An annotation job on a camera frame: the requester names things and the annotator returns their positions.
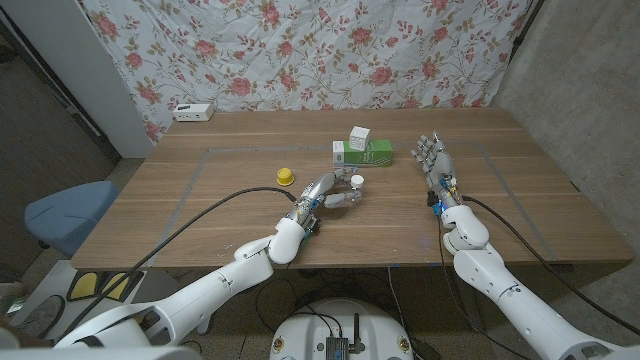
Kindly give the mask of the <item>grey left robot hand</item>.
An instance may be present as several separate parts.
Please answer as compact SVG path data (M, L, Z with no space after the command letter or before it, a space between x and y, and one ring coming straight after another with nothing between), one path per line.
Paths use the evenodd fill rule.
M342 167L326 173L307 185L286 218L304 229L313 228L318 222L315 211L320 205L325 208L339 208L362 197L364 177L357 174L355 167ZM329 194L336 185L347 185L346 192Z

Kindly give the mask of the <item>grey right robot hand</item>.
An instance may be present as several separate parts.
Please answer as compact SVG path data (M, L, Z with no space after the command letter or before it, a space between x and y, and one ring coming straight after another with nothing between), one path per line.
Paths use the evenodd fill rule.
M444 209L461 205L456 171L438 134L434 132L431 138L422 135L417 145L418 150L412 150L411 155L421 165L429 186L427 205Z

